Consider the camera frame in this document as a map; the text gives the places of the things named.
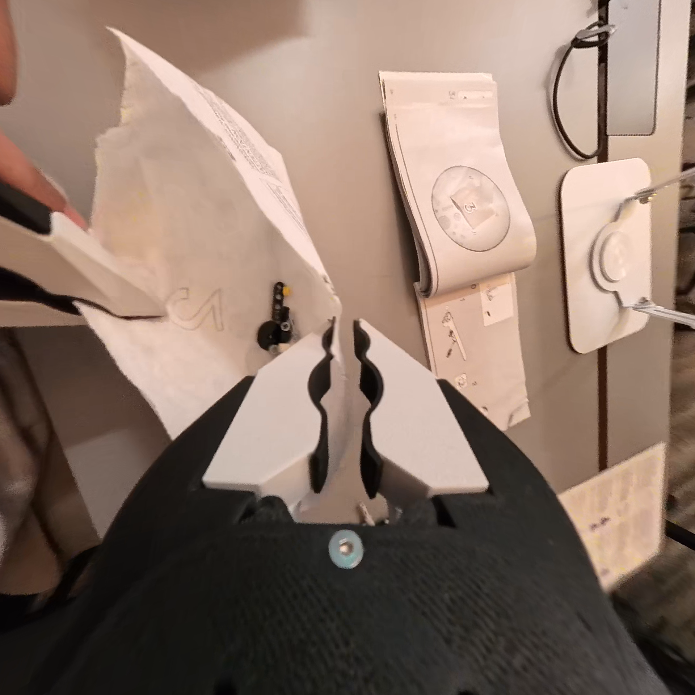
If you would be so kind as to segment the printed paper sheet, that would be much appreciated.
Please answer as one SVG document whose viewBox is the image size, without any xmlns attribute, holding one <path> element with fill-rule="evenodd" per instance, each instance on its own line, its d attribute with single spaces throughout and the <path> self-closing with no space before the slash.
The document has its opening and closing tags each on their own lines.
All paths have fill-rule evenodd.
<svg viewBox="0 0 695 695">
<path fill-rule="evenodd" d="M 559 495 L 606 593 L 661 549 L 666 450 L 659 442 Z"/>
</svg>

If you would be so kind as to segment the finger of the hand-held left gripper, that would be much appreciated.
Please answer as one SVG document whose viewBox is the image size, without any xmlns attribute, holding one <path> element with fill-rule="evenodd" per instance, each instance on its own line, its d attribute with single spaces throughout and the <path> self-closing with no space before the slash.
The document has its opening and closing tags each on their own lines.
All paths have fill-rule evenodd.
<svg viewBox="0 0 695 695">
<path fill-rule="evenodd" d="M 65 327 L 84 326 L 73 300 L 53 294 L 30 279 L 1 269 L 2 327 Z"/>
<path fill-rule="evenodd" d="M 43 291 L 119 318 L 159 318 L 164 304 L 124 265 L 63 213 L 49 213 L 48 233 L 1 219 L 1 267 Z"/>
</svg>

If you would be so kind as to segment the person's left hand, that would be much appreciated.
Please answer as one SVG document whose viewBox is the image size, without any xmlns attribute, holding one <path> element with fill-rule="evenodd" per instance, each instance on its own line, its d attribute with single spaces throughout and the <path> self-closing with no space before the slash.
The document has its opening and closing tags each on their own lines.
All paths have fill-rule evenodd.
<svg viewBox="0 0 695 695">
<path fill-rule="evenodd" d="M 12 102 L 17 93 L 18 53 L 13 20 L 7 1 L 1 2 L 1 106 Z M 1 133 L 1 181 L 63 213 L 83 230 L 88 223 L 49 178 Z"/>
</svg>

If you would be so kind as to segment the lego instruction booklet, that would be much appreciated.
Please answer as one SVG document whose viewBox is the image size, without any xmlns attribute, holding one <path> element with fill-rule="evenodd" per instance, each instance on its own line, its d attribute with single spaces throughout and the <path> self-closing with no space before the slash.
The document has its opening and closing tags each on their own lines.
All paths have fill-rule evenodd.
<svg viewBox="0 0 695 695">
<path fill-rule="evenodd" d="M 530 417 L 515 273 L 536 236 L 490 74 L 379 72 L 387 144 L 418 255 L 430 370 L 505 431 Z"/>
</svg>

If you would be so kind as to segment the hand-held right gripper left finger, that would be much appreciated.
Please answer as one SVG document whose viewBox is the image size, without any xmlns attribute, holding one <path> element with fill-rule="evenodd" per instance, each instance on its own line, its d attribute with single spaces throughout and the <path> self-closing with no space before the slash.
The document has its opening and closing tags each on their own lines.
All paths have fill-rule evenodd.
<svg viewBox="0 0 695 695">
<path fill-rule="evenodd" d="M 333 317 L 261 368 L 202 477 L 208 489 L 281 499 L 296 511 L 329 467 Z"/>
</svg>

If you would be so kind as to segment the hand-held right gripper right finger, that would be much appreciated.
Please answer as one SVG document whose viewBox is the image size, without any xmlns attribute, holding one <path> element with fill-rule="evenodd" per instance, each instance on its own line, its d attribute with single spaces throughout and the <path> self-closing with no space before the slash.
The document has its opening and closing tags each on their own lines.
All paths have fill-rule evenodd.
<svg viewBox="0 0 695 695">
<path fill-rule="evenodd" d="M 360 472 L 370 499 L 482 493 L 489 481 L 437 378 L 363 319 L 353 324 L 359 387 L 369 403 Z"/>
</svg>

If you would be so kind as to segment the small black lego parts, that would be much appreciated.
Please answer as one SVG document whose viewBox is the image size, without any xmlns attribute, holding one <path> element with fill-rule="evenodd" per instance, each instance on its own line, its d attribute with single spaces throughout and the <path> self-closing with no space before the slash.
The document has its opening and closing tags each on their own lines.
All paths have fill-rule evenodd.
<svg viewBox="0 0 695 695">
<path fill-rule="evenodd" d="M 273 286 L 270 318 L 256 332 L 258 346 L 273 356 L 286 352 L 298 339 L 292 312 L 286 305 L 291 289 L 282 281 Z"/>
</svg>

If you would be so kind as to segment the white paper lego bag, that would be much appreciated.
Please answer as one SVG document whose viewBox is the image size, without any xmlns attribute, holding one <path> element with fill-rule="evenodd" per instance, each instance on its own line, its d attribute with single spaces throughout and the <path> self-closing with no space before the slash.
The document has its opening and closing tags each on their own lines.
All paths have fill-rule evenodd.
<svg viewBox="0 0 695 695">
<path fill-rule="evenodd" d="M 276 357 L 256 343 L 276 282 L 291 289 L 294 343 L 334 317 L 331 388 L 321 400 L 325 490 L 347 439 L 342 306 L 282 156 L 213 92 L 110 32 L 125 77 L 119 125 L 100 136 L 95 153 L 92 233 L 163 301 L 166 315 L 120 320 L 83 306 L 83 316 L 171 439 Z"/>
</svg>

